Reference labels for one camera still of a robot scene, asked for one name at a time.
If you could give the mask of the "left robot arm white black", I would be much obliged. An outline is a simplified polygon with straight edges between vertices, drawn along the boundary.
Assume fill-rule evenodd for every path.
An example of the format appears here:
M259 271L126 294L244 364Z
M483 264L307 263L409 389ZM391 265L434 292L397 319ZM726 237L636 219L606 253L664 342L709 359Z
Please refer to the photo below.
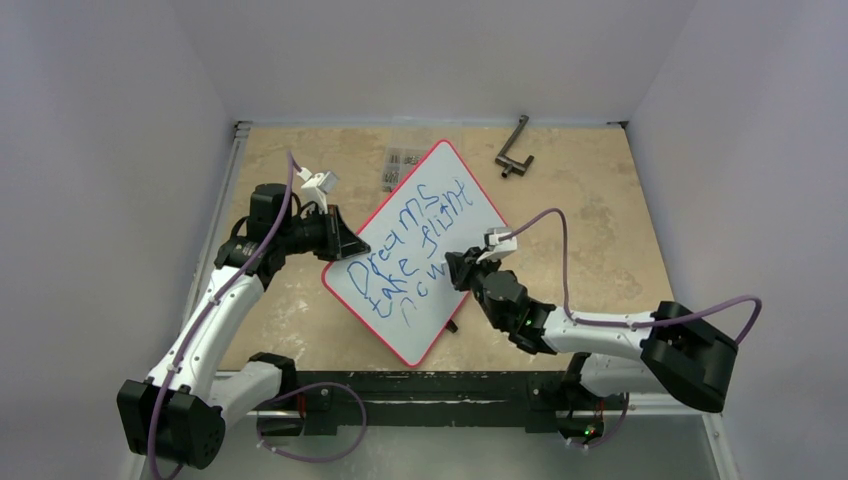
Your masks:
M239 326L288 257L312 254L333 262L370 253L337 206L307 205L310 211L303 213L285 184L254 189L248 215L219 248L207 291L177 340L144 380L126 381L117 394L132 453L204 469L226 431L255 408L292 407L305 415L306 390L291 358L260 352L227 379L216 373Z

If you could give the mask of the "whiteboard with red frame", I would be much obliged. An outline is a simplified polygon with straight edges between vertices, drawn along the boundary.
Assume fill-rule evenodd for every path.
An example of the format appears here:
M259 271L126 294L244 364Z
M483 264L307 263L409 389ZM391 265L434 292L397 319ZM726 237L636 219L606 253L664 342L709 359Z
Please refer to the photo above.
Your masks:
M445 261L506 221L455 146L440 140L357 235L371 248L330 263L325 288L402 362L418 366L466 296Z

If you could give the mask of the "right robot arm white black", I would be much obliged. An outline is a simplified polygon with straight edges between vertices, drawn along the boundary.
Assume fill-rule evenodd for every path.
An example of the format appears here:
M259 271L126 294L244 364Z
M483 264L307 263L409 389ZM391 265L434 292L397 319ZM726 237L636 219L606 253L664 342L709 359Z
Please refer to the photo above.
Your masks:
M723 411L738 354L736 340L681 304L663 301L634 314L567 313L532 298L511 270L473 247L445 256L453 288L470 293L490 325L520 350L570 353L564 399L667 393L695 410Z

